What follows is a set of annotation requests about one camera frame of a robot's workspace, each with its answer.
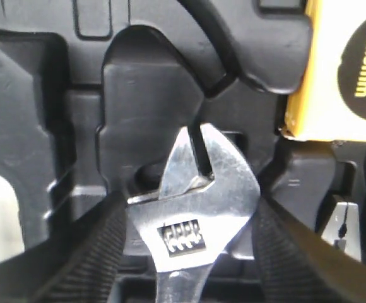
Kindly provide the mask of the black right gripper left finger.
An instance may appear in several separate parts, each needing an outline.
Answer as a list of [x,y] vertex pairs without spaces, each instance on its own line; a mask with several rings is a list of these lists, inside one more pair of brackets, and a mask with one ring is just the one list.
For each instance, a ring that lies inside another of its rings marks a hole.
[[0,263],[0,302],[107,302],[126,225],[126,198],[114,191],[62,233]]

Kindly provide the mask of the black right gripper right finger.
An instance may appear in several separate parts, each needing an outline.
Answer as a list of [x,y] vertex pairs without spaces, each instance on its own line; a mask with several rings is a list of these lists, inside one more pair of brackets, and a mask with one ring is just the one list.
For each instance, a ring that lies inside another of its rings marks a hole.
[[366,265],[261,196],[252,245],[266,302],[366,302]]

